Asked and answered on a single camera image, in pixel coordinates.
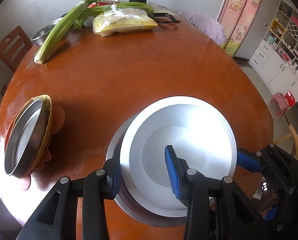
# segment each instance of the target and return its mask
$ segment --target brown table surface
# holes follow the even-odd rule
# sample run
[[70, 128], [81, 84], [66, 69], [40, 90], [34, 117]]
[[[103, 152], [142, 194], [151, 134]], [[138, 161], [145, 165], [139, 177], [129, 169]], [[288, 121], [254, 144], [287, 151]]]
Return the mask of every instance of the brown table surface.
[[[0, 105], [0, 198], [23, 225], [62, 176], [78, 179], [101, 168], [120, 125], [149, 104], [171, 96], [202, 99], [228, 120], [237, 146], [255, 152], [273, 139], [272, 117], [254, 85], [211, 39], [189, 23], [153, 31], [100, 37], [91, 28], [66, 35], [46, 66], [24, 57]], [[22, 191], [4, 172], [4, 141], [17, 111], [31, 97], [48, 94], [66, 114], [52, 137], [52, 160], [32, 174]], [[251, 196], [260, 174], [237, 167], [235, 181]], [[81, 239], [78, 205], [77, 239]], [[155, 228], [106, 201], [109, 234], [116, 239], [182, 239], [183, 227]]]

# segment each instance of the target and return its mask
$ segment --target chair backrest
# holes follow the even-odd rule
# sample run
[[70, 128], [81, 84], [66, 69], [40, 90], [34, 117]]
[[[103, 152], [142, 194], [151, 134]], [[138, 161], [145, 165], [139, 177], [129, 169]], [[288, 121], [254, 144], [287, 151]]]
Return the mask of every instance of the chair backrest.
[[13, 71], [17, 69], [32, 44], [20, 26], [0, 42], [0, 59]]
[[296, 150], [296, 159], [298, 160], [298, 134], [296, 133], [294, 127], [290, 124], [288, 125], [288, 129], [290, 130], [290, 133], [293, 136], [294, 143], [295, 143], [295, 150]]

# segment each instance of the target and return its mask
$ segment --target yellow package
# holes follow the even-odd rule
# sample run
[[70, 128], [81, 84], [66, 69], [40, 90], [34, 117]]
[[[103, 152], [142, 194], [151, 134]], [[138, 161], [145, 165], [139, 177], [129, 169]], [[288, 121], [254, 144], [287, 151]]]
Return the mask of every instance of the yellow package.
[[151, 30], [158, 24], [148, 17], [141, 9], [117, 9], [111, 6], [112, 11], [104, 12], [93, 20], [93, 32], [102, 37], [110, 36], [114, 32], [129, 33], [136, 31]]

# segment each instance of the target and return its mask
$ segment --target blue gripper pad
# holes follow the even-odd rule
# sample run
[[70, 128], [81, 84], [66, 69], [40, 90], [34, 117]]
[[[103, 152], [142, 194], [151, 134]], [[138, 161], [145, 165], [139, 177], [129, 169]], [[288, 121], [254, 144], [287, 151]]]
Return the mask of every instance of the blue gripper pad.
[[241, 152], [237, 152], [237, 165], [250, 172], [262, 173], [264, 171], [259, 162], [253, 160]]

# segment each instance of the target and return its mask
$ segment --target celery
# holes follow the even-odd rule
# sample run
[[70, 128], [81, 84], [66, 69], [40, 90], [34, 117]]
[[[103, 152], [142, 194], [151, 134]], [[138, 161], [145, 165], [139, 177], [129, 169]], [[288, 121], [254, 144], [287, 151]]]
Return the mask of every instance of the celery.
[[99, 0], [83, 0], [81, 3], [78, 3], [71, 11], [69, 11], [47, 36], [47, 39], [36, 53], [34, 62], [37, 64], [43, 64], [51, 55], [52, 51], [69, 30], [69, 28], [83, 13], [83, 11], [91, 3], [97, 1]]
[[[141, 3], [141, 2], [121, 2], [121, 3], [116, 3], [116, 7], [119, 9], [126, 9], [126, 8], [141, 9], [146, 11], [147, 13], [154, 12], [154, 9], [151, 5], [148, 5], [146, 3]], [[85, 20], [90, 16], [96, 17], [100, 13], [103, 13], [105, 11], [111, 11], [111, 5], [102, 5], [102, 6], [88, 8], [79, 16], [78, 19]]]

